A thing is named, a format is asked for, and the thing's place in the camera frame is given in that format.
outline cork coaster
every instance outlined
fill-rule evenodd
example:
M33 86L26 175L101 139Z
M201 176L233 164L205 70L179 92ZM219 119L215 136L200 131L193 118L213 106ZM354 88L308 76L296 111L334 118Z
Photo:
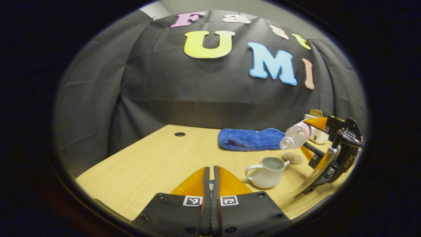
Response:
M282 159L289 161L291 164L301 164L303 162L303 158L297 153L293 152L286 152L282 154Z

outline white mug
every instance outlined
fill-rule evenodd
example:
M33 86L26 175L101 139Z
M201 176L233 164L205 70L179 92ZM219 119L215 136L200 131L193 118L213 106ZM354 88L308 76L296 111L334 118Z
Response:
M284 173L284 169L289 163L289 161L284 162L275 157L266 157L260 161L260 164L253 164L247 167L245 176L259 188L273 188L281 181L282 173ZM249 176L248 172L252 169L258 170L252 176Z

